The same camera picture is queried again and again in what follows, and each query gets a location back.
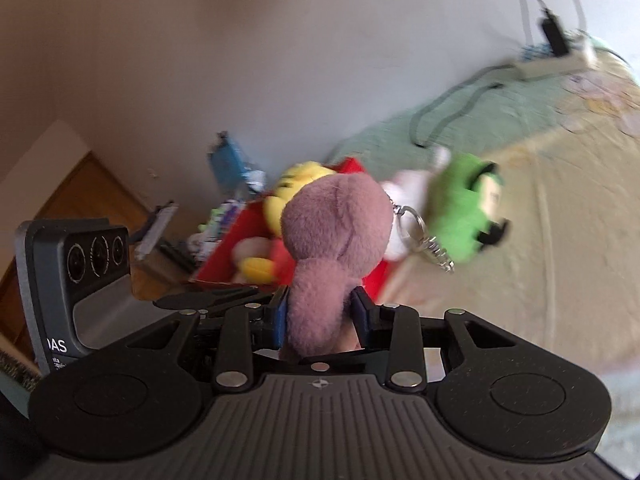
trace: metal keychain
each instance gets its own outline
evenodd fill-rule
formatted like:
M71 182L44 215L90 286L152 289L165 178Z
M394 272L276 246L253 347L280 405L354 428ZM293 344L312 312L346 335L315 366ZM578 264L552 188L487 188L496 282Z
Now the metal keychain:
M447 250L438 243L435 236L429 236L427 224L425 224L418 212L407 205L396 205L393 201L391 201L391 203L394 206L394 214L398 217L398 232L404 244L416 253L426 253L430 259L445 272L453 272L454 264L452 259L449 258ZM415 221L418 222L422 231L420 239L412 237L411 233L402 225L402 215L404 215L404 213L409 213L415 218Z

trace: power strip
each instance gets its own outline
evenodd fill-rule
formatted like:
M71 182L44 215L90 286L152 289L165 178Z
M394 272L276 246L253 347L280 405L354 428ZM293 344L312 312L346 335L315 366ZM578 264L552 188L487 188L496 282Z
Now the power strip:
M543 57L528 61L516 60L514 65L523 79L533 79L597 69L598 57L590 38L583 35L572 42L571 51L566 56Z

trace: pink plush toy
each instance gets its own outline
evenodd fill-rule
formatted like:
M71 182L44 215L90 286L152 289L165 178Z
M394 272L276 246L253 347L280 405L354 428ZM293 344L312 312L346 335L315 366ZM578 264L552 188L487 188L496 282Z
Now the pink plush toy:
M298 263L281 358L358 348L345 300L382 259L393 217L389 197L366 173L324 176L287 204L282 238Z

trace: white plush toy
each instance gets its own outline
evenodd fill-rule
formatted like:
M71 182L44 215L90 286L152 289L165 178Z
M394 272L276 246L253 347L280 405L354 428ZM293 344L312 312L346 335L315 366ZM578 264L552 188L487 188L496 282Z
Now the white plush toy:
M415 209L418 214L424 214L427 203L427 191L431 177L440 173L450 161L450 151L444 146L434 147L434 164L432 170L401 170L392 180L380 182L380 186L396 205L407 205ZM394 216L389 244L386 246L384 259L397 262L408 256L411 249L402 241L398 229L398 216ZM402 216L402 227L412 236L419 238L420 226L415 218L409 214Z

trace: ribbed gray surface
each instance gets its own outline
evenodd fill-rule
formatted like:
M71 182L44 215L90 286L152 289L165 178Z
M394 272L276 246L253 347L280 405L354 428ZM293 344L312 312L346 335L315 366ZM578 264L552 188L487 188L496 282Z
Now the ribbed gray surface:
M429 405L374 376L268 376L253 392L220 398L174 446L130 462L51 456L31 479L463 479L619 478L595 456L526 465L488 458L444 430Z

